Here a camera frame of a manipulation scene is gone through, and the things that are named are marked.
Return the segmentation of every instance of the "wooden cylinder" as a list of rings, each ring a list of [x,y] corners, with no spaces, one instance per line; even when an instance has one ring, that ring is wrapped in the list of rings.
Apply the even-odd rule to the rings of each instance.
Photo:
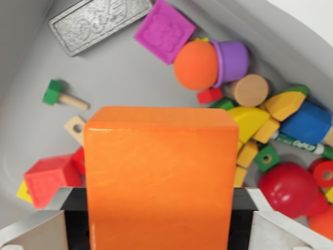
[[[66,94],[60,94],[59,99],[60,102],[67,103],[69,105],[72,105],[76,108],[80,108],[82,110],[87,110],[89,109],[89,104],[85,103],[84,101],[81,101],[75,97],[66,95]]]
[[[240,106],[255,107],[262,104],[267,98],[268,83],[257,74],[249,74],[232,82],[230,92]]]

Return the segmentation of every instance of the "yellow block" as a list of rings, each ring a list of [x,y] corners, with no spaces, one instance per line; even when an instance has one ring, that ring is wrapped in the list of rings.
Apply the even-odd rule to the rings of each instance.
[[[241,188],[243,186],[243,182],[247,173],[248,171],[245,168],[236,167],[234,188]]]
[[[237,165],[248,168],[258,151],[256,142],[248,141],[237,156]]]
[[[265,101],[264,107],[275,119],[283,121],[301,107],[305,98],[302,92],[283,92]]]
[[[270,117],[269,113],[253,107],[236,107],[228,113],[239,126],[239,140],[246,143]]]
[[[325,192],[325,196],[326,196],[326,199],[328,200],[328,202],[333,203],[333,187],[329,188]]]
[[[252,136],[258,142],[267,143],[276,130],[280,128],[280,122],[270,117],[264,125]]]
[[[25,181],[22,181],[19,190],[17,191],[16,197],[25,200],[26,202],[32,203],[30,194],[28,193],[28,187]]]

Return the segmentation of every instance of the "pink foam block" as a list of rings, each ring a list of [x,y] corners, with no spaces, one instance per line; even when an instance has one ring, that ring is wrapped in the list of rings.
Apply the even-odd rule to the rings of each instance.
[[[164,0],[157,0],[134,38],[169,65],[195,28]]]

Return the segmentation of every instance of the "toy hammer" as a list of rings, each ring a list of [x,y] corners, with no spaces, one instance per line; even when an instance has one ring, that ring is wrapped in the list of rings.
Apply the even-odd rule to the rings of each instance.
[[[43,103],[53,106],[56,102],[60,101],[83,110],[89,109],[88,103],[85,103],[72,96],[62,94],[61,90],[62,90],[62,83],[55,80],[51,80],[43,97]]]

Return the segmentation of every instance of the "green hammer head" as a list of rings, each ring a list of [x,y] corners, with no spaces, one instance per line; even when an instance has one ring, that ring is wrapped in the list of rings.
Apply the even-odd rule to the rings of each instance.
[[[51,80],[43,97],[43,103],[54,105],[58,101],[61,90],[62,83]]]

